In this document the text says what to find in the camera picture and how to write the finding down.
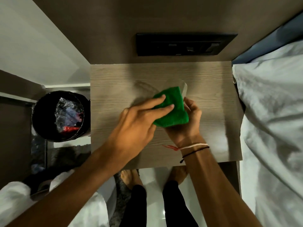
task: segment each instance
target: black string bracelet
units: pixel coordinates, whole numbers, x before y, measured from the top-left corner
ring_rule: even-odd
[[[199,149],[199,150],[195,150],[195,151],[193,151],[193,152],[190,152],[189,154],[186,154],[186,155],[182,156],[183,159],[180,161],[180,163],[182,163],[182,162],[184,161],[184,158],[185,158],[186,156],[191,155],[191,154],[193,154],[193,153],[196,153],[196,152],[198,152],[198,151],[200,151],[200,150],[204,150],[204,149],[206,149],[206,148],[209,148],[209,146],[205,146],[205,147],[203,147],[203,148],[201,148],[201,149]]]

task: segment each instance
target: person's left hand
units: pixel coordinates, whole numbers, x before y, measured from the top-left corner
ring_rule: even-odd
[[[117,127],[112,131],[105,144],[115,154],[123,156],[127,162],[133,159],[153,139],[156,129],[153,122],[173,110],[173,104],[151,110],[164,100],[165,95],[124,109],[120,114]]]

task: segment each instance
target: person's left arm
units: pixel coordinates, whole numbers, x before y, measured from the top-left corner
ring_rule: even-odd
[[[149,99],[124,109],[108,140],[64,182],[7,226],[68,226],[97,189],[152,140],[156,129],[153,122],[173,109],[151,110],[164,99]]]

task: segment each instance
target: forearm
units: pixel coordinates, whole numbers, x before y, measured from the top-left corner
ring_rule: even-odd
[[[184,149],[182,155],[192,151]],[[191,154],[184,160],[207,226],[261,226],[229,183],[209,149]]]
[[[88,160],[63,183],[53,189],[8,226],[68,226],[97,189],[120,168],[106,145],[93,152]]]

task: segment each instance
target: white cloth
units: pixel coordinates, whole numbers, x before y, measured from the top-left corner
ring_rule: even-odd
[[[50,191],[68,178],[74,171],[63,172],[51,182]],[[35,202],[30,199],[30,188],[21,182],[11,182],[0,190],[0,227],[6,226]],[[108,227],[106,203],[95,192],[75,216],[69,227]]]
[[[246,105],[243,200],[263,226],[303,226],[303,41],[233,65]]]

